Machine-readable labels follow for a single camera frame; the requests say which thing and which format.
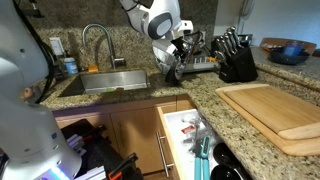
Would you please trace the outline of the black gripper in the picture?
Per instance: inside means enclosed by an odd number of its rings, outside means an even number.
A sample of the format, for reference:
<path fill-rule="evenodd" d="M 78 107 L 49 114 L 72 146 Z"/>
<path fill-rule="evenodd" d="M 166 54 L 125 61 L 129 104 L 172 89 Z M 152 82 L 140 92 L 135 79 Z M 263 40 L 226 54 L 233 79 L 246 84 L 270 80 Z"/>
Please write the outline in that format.
<path fill-rule="evenodd" d="M 152 50 L 156 64 L 163 74 L 167 74 L 179 62 L 179 57 L 175 55 L 177 48 L 169 40 L 154 40 L 152 42 Z"/>

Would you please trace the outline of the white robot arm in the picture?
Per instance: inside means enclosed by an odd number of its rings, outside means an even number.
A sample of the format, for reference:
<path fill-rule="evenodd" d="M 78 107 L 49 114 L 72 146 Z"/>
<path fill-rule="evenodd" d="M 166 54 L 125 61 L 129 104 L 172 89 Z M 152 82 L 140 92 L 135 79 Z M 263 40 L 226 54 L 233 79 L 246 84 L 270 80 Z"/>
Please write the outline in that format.
<path fill-rule="evenodd" d="M 73 180 L 82 159 L 52 111 L 22 99 L 53 75 L 52 50 L 15 0 L 0 1 L 0 147 L 8 156 L 1 180 Z"/>

